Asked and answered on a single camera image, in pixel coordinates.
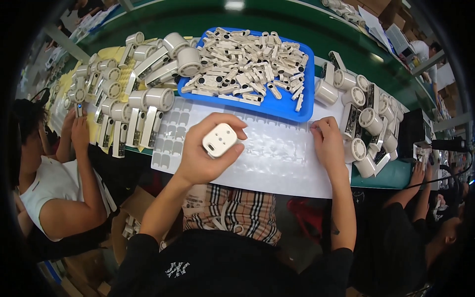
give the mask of plaid fabric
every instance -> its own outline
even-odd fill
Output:
[[[277,244],[281,233],[274,214],[275,195],[215,184],[199,186],[202,187],[202,195],[189,193],[183,203],[184,230],[217,229],[213,219],[221,223],[221,212],[225,211],[223,227],[227,230],[273,246]],[[226,200],[227,209],[223,210]]]

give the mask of cable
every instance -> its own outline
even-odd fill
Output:
[[[418,183],[418,184],[415,184],[413,186],[410,186],[410,187],[406,187],[404,189],[410,189],[410,188],[414,188],[414,187],[419,187],[421,185],[424,185],[424,184],[428,184],[428,183],[432,183],[432,182],[439,182],[439,181],[443,181],[443,180],[448,180],[449,178],[453,178],[453,177],[456,177],[456,176],[459,176],[459,175],[462,175],[464,174],[465,172],[467,172],[471,167],[472,167],[472,163],[473,163],[473,158],[472,160],[470,161],[470,165],[467,167],[467,169],[457,173],[457,174],[454,174],[454,175],[451,175],[451,176],[448,176],[448,177],[443,177],[443,178],[439,178],[439,179],[436,179],[436,180],[433,180],[433,181],[429,181],[429,182],[422,182],[422,183]]]

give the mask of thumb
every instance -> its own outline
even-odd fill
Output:
[[[235,144],[221,157],[215,159],[216,166],[223,172],[231,166],[244,151],[243,144]]]

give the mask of blue tray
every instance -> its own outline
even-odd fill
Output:
[[[242,29],[235,29],[235,28],[224,28],[229,32],[231,31],[240,31]],[[210,28],[209,31],[214,32],[216,27]],[[251,31],[251,35],[261,36],[262,32]],[[203,46],[203,38],[206,37],[206,34],[203,33],[201,39],[199,40],[197,46]],[[288,42],[296,42],[287,38],[280,37],[282,41]],[[277,100],[272,92],[267,88],[267,95],[264,97],[263,103],[260,106],[252,105],[249,103],[233,101],[228,99],[222,99],[218,97],[211,97],[205,95],[196,95],[191,93],[182,93],[181,88],[185,86],[185,84],[190,80],[189,77],[182,77],[180,82],[178,83],[178,94],[184,98],[193,99],[193,100],[201,100],[201,101],[208,101],[217,104],[224,104],[230,105],[234,107],[240,107],[244,109],[249,109],[253,111],[257,111],[260,113],[278,116],[284,119],[289,119],[295,122],[306,122],[308,121],[314,112],[314,94],[315,94],[315,69],[314,69],[314,52],[305,44],[296,42],[300,44],[300,50],[308,55],[307,67],[305,67],[305,81],[304,81],[304,91],[302,94],[304,95],[304,101],[302,103],[302,108],[300,112],[295,111],[295,107],[297,106],[297,100],[293,101],[291,99],[292,93],[289,93],[281,88],[278,88],[279,92],[282,94],[282,99]]]

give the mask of ny logo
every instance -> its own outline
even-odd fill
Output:
[[[175,278],[177,278],[180,275],[183,275],[186,273],[185,269],[190,264],[186,263],[185,265],[183,265],[183,267],[181,267],[182,265],[183,265],[183,262],[178,262],[178,265],[176,262],[173,262],[170,264],[170,268],[167,271],[165,271],[165,273],[168,275],[168,277],[171,277],[171,275],[176,271]]]

